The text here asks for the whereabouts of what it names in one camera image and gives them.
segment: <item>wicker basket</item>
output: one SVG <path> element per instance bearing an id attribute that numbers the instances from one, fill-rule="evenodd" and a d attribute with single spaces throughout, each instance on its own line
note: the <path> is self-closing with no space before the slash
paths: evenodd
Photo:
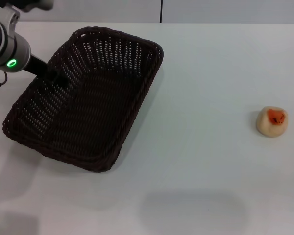
<path id="1" fill-rule="evenodd" d="M 75 32 L 49 65 L 67 87 L 35 78 L 3 123 L 46 157 L 104 172 L 116 161 L 163 60 L 161 47 L 108 28 Z"/>

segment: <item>white table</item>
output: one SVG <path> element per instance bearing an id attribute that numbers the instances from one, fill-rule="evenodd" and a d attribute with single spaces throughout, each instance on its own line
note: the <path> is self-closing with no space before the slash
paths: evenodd
<path id="1" fill-rule="evenodd" d="M 44 60 L 85 26 L 159 43 L 165 59 L 109 172 L 51 160 L 1 123 L 33 75 L 0 89 L 0 235 L 294 235 L 294 25 L 19 23 Z M 261 136 L 257 112 L 285 108 Z"/>

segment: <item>rectangular basket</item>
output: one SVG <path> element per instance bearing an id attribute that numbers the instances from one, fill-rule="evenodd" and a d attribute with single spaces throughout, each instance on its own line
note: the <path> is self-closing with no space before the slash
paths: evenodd
<path id="1" fill-rule="evenodd" d="M 68 77 L 68 86 L 35 78 L 3 131 L 46 157 L 108 171 L 162 60 L 154 42 L 108 28 L 80 29 L 48 62 Z"/>

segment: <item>orange topping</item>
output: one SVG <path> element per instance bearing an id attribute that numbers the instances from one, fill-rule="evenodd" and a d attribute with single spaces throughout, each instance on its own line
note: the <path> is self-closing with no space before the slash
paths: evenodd
<path id="1" fill-rule="evenodd" d="M 268 115 L 269 121 L 273 125 L 280 126 L 283 124 L 285 120 L 285 114 L 282 110 L 268 109 L 267 115 Z"/>

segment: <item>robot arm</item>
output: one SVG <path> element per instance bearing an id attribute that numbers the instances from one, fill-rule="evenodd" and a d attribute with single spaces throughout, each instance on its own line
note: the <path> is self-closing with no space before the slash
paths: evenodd
<path id="1" fill-rule="evenodd" d="M 51 81 L 63 78 L 45 62 L 33 56 L 27 40 L 15 32 L 20 13 L 12 6 L 24 12 L 34 7 L 50 10 L 53 7 L 53 0 L 0 0 L 0 70 L 4 72 L 26 70 L 39 78 Z"/>

